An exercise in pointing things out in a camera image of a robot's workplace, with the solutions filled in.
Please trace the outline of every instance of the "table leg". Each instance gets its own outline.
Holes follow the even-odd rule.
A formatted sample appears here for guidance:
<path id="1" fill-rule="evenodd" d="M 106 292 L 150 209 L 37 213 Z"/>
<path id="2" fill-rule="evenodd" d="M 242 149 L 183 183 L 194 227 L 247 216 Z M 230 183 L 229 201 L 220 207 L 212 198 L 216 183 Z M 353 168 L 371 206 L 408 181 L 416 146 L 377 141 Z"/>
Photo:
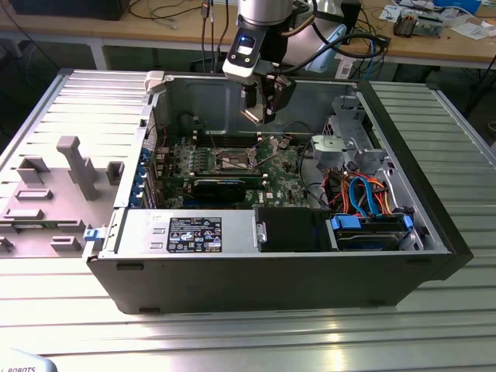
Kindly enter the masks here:
<path id="1" fill-rule="evenodd" d="M 2 45 L 10 52 L 14 58 L 21 58 L 22 51 L 19 49 L 19 45 L 16 40 L 0 39 Z"/>
<path id="2" fill-rule="evenodd" d="M 97 70 L 108 70 L 109 63 L 105 57 L 105 52 L 103 51 L 102 43 L 91 43 L 89 44 L 91 48 L 91 54 L 93 54 L 93 60 L 95 60 L 95 66 Z"/>

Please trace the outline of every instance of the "white paper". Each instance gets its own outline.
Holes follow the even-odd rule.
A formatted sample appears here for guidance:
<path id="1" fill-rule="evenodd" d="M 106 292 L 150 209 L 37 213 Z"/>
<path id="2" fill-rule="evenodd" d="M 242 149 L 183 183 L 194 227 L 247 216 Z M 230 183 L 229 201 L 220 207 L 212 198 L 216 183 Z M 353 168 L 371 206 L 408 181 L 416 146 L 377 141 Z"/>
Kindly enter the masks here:
<path id="1" fill-rule="evenodd" d="M 464 35 L 466 37 L 470 37 L 474 40 L 483 39 L 487 37 L 488 32 L 484 27 L 480 27 L 478 25 L 474 25 L 473 23 L 464 23 L 463 25 L 459 25 L 451 28 L 454 32 Z"/>
<path id="2" fill-rule="evenodd" d="M 386 5 L 381 15 L 379 15 L 379 19 L 389 22 L 396 22 L 396 19 L 400 16 L 401 9 L 401 6 Z"/>

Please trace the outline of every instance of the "blue latch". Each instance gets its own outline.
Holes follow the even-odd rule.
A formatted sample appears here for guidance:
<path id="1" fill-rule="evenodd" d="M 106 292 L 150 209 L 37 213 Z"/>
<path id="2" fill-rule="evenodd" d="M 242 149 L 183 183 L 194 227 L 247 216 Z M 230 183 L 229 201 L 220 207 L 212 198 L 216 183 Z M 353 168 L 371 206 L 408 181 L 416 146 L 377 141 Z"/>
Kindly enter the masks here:
<path id="1" fill-rule="evenodd" d="M 360 220 L 355 215 L 336 215 L 331 220 L 333 230 L 338 229 L 361 229 Z"/>
<path id="2" fill-rule="evenodd" d="M 94 242 L 96 240 L 104 239 L 106 229 L 87 229 L 84 232 L 83 239 L 85 242 Z"/>
<path id="3" fill-rule="evenodd" d="M 412 221 L 412 219 L 410 218 L 409 215 L 406 215 L 406 216 L 403 217 L 403 222 L 405 223 L 405 226 L 408 229 L 408 231 L 412 231 L 413 230 L 413 221 Z"/>

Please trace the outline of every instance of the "floor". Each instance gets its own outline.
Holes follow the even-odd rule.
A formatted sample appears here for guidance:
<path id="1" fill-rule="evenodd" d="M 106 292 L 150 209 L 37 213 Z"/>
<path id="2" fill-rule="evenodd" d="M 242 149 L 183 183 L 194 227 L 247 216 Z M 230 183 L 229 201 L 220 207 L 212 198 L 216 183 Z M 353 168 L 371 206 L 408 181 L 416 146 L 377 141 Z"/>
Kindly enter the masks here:
<path id="1" fill-rule="evenodd" d="M 40 43 L 60 67 L 95 68 L 88 47 L 74 44 Z M 110 46 L 106 48 L 108 60 L 113 70 L 148 71 L 164 69 L 166 71 L 188 72 L 190 63 L 198 60 L 201 53 L 189 50 L 159 50 L 158 63 L 146 48 L 128 48 Z M 24 43 L 23 57 L 15 60 L 4 56 L 0 60 L 0 150 L 9 143 L 9 137 L 22 125 L 23 120 L 33 109 L 57 71 L 44 55 L 31 43 Z M 336 72 L 337 61 L 324 75 L 332 78 Z M 390 81 L 396 71 L 395 64 L 385 64 L 378 77 L 371 74 L 370 80 Z M 396 74 L 396 81 L 417 81 L 422 74 L 422 67 L 408 65 Z M 443 67 L 432 72 L 427 80 L 435 83 L 448 96 L 453 104 L 463 110 L 470 96 L 470 88 L 477 84 L 477 71 Z M 489 122 L 496 119 L 496 91 L 486 94 L 482 102 L 469 118 L 470 123 L 491 145 L 494 139 L 486 130 Z"/>

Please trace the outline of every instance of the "power cable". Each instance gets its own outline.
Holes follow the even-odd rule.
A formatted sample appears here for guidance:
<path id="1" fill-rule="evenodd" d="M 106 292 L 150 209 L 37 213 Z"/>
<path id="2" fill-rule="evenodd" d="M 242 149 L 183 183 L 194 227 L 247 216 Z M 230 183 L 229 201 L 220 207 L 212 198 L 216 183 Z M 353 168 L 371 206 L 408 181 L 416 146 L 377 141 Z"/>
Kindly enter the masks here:
<path id="1" fill-rule="evenodd" d="M 175 16 L 179 16 L 181 14 L 185 14 L 185 13 L 192 12 L 194 10 L 197 10 L 197 9 L 201 9 L 202 8 L 201 6 L 195 6 L 194 8 L 186 9 L 186 10 L 183 10 L 182 12 L 177 12 L 177 13 L 174 13 L 174 14 L 163 15 L 163 16 L 160 16 L 160 17 L 146 17 L 146 16 L 143 16 L 143 15 L 136 14 L 133 11 L 133 7 L 136 4 L 138 4 L 139 2 L 141 2 L 141 1 L 142 0 L 135 0 L 135 2 L 129 6 L 129 14 L 132 14 L 133 16 L 138 17 L 138 18 L 141 18 L 141 19 L 152 19 L 152 20 L 153 19 L 167 19 L 167 18 L 172 18 L 172 17 L 175 17 Z"/>
<path id="2" fill-rule="evenodd" d="M 348 35 L 343 35 L 336 38 L 332 42 L 326 44 L 322 49 L 320 49 L 318 52 L 316 52 L 315 54 L 313 54 L 312 56 L 310 56 L 300 64 L 281 70 L 281 74 L 290 74 L 292 72 L 300 70 L 301 68 L 305 67 L 307 64 L 311 63 L 313 60 L 324 54 L 327 50 L 332 49 L 334 46 L 340 44 L 344 40 L 349 40 L 349 39 L 369 39 L 371 41 L 374 41 L 374 43 L 379 46 L 378 51 L 373 51 L 372 53 L 360 55 L 360 58 L 373 58 L 379 56 L 384 52 L 384 49 L 386 47 L 386 42 L 383 39 L 381 39 L 378 36 L 371 35 L 369 33 L 351 33 Z M 337 53 L 341 53 L 341 50 L 339 49 L 338 50 L 334 49 L 334 50 Z"/>
<path id="3" fill-rule="evenodd" d="M 214 0 L 210 0 L 210 24 L 211 24 L 211 30 L 210 30 L 210 47 L 212 49 L 212 60 L 210 61 L 210 73 L 214 72 L 214 61 L 215 61 L 215 54 L 214 54 Z"/>
<path id="4" fill-rule="evenodd" d="M 317 0 L 312 0 L 312 4 L 313 4 L 312 15 L 310 15 L 305 21 L 303 21 L 303 23 L 300 26 L 292 29 L 291 31 L 284 31 L 283 33 L 281 33 L 281 36 L 292 37 L 294 35 L 298 35 L 301 31 L 306 29 L 315 21 L 315 17 L 317 16 L 317 11 L 319 10 L 319 5 L 317 4 Z"/>
<path id="5" fill-rule="evenodd" d="M 222 41 L 224 41 L 224 37 L 227 34 L 227 30 L 229 28 L 229 0 L 226 0 L 226 26 L 222 31 L 222 35 L 220 36 L 219 43 L 217 44 L 217 55 L 215 56 L 215 66 L 214 71 L 217 71 L 217 61 L 220 58 L 220 46 L 222 45 Z"/>

